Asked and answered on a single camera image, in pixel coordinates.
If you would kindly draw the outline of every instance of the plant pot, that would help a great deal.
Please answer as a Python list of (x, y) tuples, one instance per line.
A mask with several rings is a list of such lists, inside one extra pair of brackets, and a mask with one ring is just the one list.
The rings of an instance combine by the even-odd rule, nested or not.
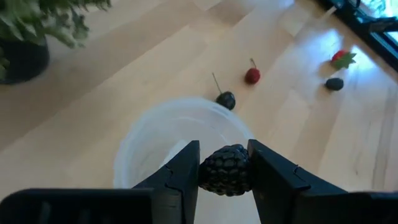
[(10, 62), (6, 77), (0, 80), (0, 84), (29, 81), (40, 75), (49, 64), (50, 53), (45, 39), (42, 45), (0, 39), (0, 47), (4, 51), (5, 58)]

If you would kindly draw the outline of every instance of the fake fruit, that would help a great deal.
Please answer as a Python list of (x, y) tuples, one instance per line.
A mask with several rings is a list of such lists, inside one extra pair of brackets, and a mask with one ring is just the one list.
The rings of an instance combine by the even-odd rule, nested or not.
[(199, 166), (199, 187), (218, 195), (237, 196), (252, 189), (248, 151), (240, 144), (224, 146)]
[(216, 102), (229, 110), (233, 110), (236, 104), (235, 96), (230, 91), (220, 94), (217, 97)]
[(329, 78), (325, 83), (325, 87), (331, 91), (339, 91), (344, 87), (344, 81), (340, 78)]
[(244, 76), (244, 81), (248, 84), (256, 84), (260, 78), (260, 70), (257, 69), (256, 63), (254, 63), (253, 58), (250, 58), (250, 61), (254, 65), (254, 68), (250, 68), (248, 72), (246, 72), (246, 75)]
[(338, 70), (348, 68), (352, 63), (356, 63), (354, 60), (355, 55), (356, 53), (339, 50), (331, 59), (331, 65)]

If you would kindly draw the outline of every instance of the clear plastic container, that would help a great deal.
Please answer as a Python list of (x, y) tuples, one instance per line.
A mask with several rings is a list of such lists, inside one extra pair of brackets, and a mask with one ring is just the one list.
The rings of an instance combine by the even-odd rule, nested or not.
[[(167, 163), (192, 140), (201, 162), (217, 149), (254, 138), (226, 108), (203, 98), (162, 103), (133, 124), (114, 162), (114, 187), (129, 189)], [(199, 189), (195, 223), (260, 223), (251, 192), (220, 197)]]

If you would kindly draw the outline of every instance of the potted plant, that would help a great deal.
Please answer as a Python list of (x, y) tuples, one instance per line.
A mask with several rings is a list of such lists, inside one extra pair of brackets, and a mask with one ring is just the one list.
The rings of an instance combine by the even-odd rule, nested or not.
[(0, 0), (0, 83), (25, 82), (47, 67), (46, 35), (83, 46), (89, 6), (106, 10), (111, 0)]

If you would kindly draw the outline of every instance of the wooden floor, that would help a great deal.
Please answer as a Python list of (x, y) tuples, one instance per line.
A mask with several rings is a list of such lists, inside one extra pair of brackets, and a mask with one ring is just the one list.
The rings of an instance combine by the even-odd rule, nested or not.
[[(180, 96), (237, 98), (256, 138), (346, 190), (398, 190), (396, 72), (311, 0), (118, 0), (86, 48), (50, 39), (39, 78), (0, 86), (0, 198), (27, 187), (112, 187), (130, 125)], [(336, 72), (328, 60), (356, 52)], [(256, 86), (243, 75), (254, 58)], [(345, 87), (327, 92), (328, 77)]]

